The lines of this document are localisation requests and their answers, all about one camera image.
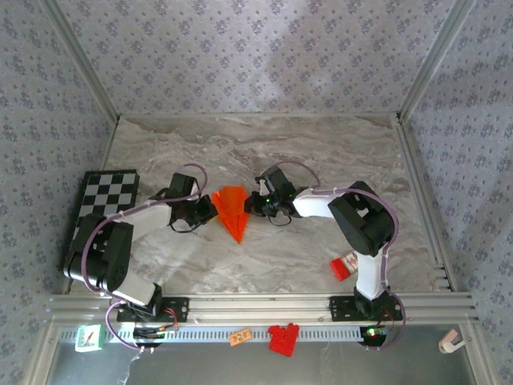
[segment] red block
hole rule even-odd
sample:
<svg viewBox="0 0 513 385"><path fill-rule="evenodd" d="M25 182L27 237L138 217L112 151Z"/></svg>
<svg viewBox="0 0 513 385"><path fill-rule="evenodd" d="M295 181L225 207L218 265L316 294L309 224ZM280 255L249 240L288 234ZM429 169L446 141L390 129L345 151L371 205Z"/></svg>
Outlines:
<svg viewBox="0 0 513 385"><path fill-rule="evenodd" d="M271 326L268 332L272 335L269 349L287 357L292 357L299 335L299 326L293 323L290 323L286 329L281 326Z"/></svg>
<svg viewBox="0 0 513 385"><path fill-rule="evenodd" d="M342 281L351 275L340 258L333 259L329 264L335 273L335 277L337 277L339 281Z"/></svg>

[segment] glass panel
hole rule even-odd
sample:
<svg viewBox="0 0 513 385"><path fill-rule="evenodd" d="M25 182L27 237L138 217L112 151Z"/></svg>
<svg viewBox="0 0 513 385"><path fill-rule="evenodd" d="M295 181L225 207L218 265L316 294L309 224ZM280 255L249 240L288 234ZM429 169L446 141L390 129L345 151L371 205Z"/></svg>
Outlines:
<svg viewBox="0 0 513 385"><path fill-rule="evenodd" d="M303 342L292 358L268 349L267 343L168 343L141 356L118 343L101 351L76 353L59 344L47 385L72 383L140 385L173 384L475 384L465 349L452 355L438 350L449 330L409 326L389 350L366 351L356 343Z"/></svg>

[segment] white clip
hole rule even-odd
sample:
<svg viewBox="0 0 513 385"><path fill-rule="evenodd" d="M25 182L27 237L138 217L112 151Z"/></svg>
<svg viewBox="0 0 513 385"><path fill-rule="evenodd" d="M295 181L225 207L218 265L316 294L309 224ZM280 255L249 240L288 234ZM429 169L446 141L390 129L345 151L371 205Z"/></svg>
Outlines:
<svg viewBox="0 0 513 385"><path fill-rule="evenodd" d="M458 337L458 332L455 329L449 330L449 332L443 336L438 343L438 348L443 354L450 354L455 352L457 349L465 345L465 340L454 344L454 341Z"/></svg>

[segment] black and white checkerboard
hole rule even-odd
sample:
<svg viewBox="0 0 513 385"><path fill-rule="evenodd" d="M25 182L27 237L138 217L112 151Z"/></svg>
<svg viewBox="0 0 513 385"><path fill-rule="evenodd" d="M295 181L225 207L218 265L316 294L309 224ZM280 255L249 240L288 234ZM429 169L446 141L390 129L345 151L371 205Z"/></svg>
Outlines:
<svg viewBox="0 0 513 385"><path fill-rule="evenodd" d="M75 239L82 219L89 213L115 214L135 206L139 175L135 170L86 172L80 185L74 215L73 236Z"/></svg>

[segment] patterned wallpaper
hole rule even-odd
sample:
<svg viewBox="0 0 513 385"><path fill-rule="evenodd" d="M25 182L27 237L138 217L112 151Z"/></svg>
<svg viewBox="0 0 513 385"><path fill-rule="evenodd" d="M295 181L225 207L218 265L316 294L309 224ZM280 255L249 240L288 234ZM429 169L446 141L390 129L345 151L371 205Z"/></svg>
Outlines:
<svg viewBox="0 0 513 385"><path fill-rule="evenodd" d="M121 114L397 111L453 0L59 0Z"/></svg>
<svg viewBox="0 0 513 385"><path fill-rule="evenodd" d="M479 2L411 129L505 383L513 383L513 4Z"/></svg>
<svg viewBox="0 0 513 385"><path fill-rule="evenodd" d="M0 2L0 383L22 378L78 181L112 129L37 1Z"/></svg>

